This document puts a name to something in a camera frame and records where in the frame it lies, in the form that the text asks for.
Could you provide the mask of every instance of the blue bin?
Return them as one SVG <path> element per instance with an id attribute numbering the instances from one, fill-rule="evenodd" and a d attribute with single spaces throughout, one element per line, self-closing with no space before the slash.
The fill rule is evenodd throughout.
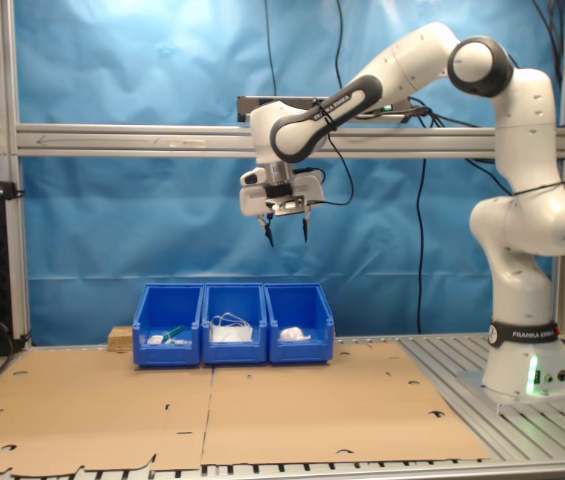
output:
<path id="1" fill-rule="evenodd" d="M 200 317 L 202 284 L 147 284 L 133 319 L 133 361 L 140 367 L 172 367 L 200 363 Z M 177 326 L 186 329 L 174 338 L 186 345 L 148 345 L 152 335 Z"/>
<path id="2" fill-rule="evenodd" d="M 271 363 L 325 363 L 333 358 L 333 314 L 319 283 L 265 285 Z M 280 332 L 299 327 L 310 340 L 282 342 Z"/>
<path id="3" fill-rule="evenodd" d="M 207 284 L 202 315 L 202 360 L 207 365 L 266 362 L 267 321 L 261 283 Z M 252 342 L 211 342 L 211 320 L 230 312 L 253 327 Z"/>

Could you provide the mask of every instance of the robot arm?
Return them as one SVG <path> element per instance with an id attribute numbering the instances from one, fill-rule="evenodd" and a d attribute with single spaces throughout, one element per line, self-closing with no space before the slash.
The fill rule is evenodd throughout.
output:
<path id="1" fill-rule="evenodd" d="M 324 201 L 320 178 L 314 172 L 296 174 L 292 164 L 321 148 L 326 135 L 356 115 L 396 103 L 444 76 L 457 44 L 448 27 L 432 23 L 388 47 L 342 90 L 309 110 L 273 102 L 252 112 L 257 166 L 240 179 L 240 207 L 244 215 L 258 217 L 271 245 L 274 216 L 305 213 L 306 240 L 311 208 Z"/>
<path id="2" fill-rule="evenodd" d="M 458 42 L 446 26 L 426 25 L 309 110 L 281 102 L 254 110 L 257 166 L 241 178 L 242 213 L 258 217 L 273 245 L 271 219 L 304 212 L 306 239 L 311 208 L 324 198 L 321 176 L 294 171 L 292 164 L 321 148 L 325 136 L 352 117 L 403 100 L 445 76 L 457 89 L 493 102 L 496 167 L 516 192 L 484 200 L 471 214 L 471 232 L 493 278 L 492 348 L 483 386 L 512 401 L 565 395 L 565 346 L 553 320 L 550 280 L 535 260 L 535 255 L 565 255 L 553 90 L 543 72 L 515 69 L 493 40 Z"/>

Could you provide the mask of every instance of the metal table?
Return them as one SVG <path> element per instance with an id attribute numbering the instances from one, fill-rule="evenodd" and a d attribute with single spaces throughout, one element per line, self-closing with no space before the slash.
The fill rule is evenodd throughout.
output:
<path id="1" fill-rule="evenodd" d="M 482 334 L 341 338 L 341 343 L 396 341 L 435 383 L 444 399 L 482 439 L 487 461 L 379 462 L 210 466 L 192 471 L 78 471 L 57 480 L 165 480 L 172 478 L 565 478 L 565 402 L 506 407 L 497 415 L 486 401 L 459 380 L 464 371 L 480 371 L 488 343 Z M 10 480 L 8 473 L 0 480 Z"/>

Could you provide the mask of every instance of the flat cardboard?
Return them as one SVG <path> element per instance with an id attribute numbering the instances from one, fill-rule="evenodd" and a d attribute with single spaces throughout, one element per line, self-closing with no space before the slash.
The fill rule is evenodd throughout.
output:
<path id="1" fill-rule="evenodd" d="M 338 345 L 330 365 L 214 372 L 205 465 L 488 457 L 397 344 Z"/>
<path id="2" fill-rule="evenodd" d="M 0 377 L 0 472 L 199 468 L 210 388 L 210 369 L 138 370 L 130 353 L 29 352 Z"/>

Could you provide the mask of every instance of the blue backdrop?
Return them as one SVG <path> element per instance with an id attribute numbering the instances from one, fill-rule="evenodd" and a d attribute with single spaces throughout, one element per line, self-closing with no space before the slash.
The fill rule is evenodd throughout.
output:
<path id="1" fill-rule="evenodd" d="M 271 94 L 262 0 L 16 0 L 23 122 L 235 125 L 236 97 Z M 335 0 L 270 0 L 279 95 L 338 90 Z M 431 21 L 458 38 L 487 35 L 524 67 L 552 72 L 531 2 L 342 0 L 344 82 L 402 35 Z M 439 113 L 493 124 L 485 99 L 448 82 L 419 95 Z M 339 162 L 327 197 L 348 196 Z M 275 249 L 240 214 L 253 159 L 25 158 L 33 339 L 99 343 L 130 324 L 145 283 L 321 282 L 340 335 L 415 332 L 420 160 L 349 162 L 356 196 L 311 218 L 274 222 Z M 462 160 L 429 162 L 422 198 L 425 332 L 485 331 L 486 259 L 471 209 L 499 195 Z"/>

